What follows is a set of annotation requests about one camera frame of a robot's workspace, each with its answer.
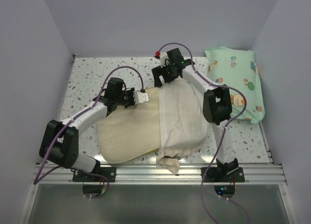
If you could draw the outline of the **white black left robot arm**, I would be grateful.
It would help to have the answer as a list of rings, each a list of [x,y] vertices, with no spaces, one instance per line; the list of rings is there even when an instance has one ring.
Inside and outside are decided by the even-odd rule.
[[[138,91],[124,88],[124,81],[111,78],[107,87],[93,98],[84,109],[62,121],[48,122],[39,156],[66,169],[84,171],[89,181],[101,176],[100,162],[79,153],[79,138],[94,123],[109,116],[118,106],[125,108],[136,105]]]

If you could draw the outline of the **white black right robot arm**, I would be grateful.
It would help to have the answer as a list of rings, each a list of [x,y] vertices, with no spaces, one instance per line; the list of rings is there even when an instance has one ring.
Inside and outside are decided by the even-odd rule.
[[[155,58],[160,61],[160,65],[152,69],[156,87],[162,86],[160,77],[165,83],[181,77],[203,95],[203,116],[211,124],[217,144],[216,175],[219,180],[228,181],[239,168],[229,127],[232,113],[229,87],[216,85],[202,75],[194,67],[192,58],[185,59],[178,48],[168,52],[157,51]]]

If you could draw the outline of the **white pillowcase with cream ruffle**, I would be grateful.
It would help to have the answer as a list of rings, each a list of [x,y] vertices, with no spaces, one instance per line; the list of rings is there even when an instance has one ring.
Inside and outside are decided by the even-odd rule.
[[[200,150],[210,126],[202,112],[203,95],[178,78],[159,89],[161,147],[156,162],[172,173],[180,170],[179,160]]]

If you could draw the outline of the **cream yellow dotted pillow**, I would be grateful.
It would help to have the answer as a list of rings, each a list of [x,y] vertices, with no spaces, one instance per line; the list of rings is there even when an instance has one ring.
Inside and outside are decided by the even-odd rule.
[[[124,163],[161,147],[159,89],[146,91],[148,102],[128,108],[119,106],[96,123],[101,153],[108,163]]]

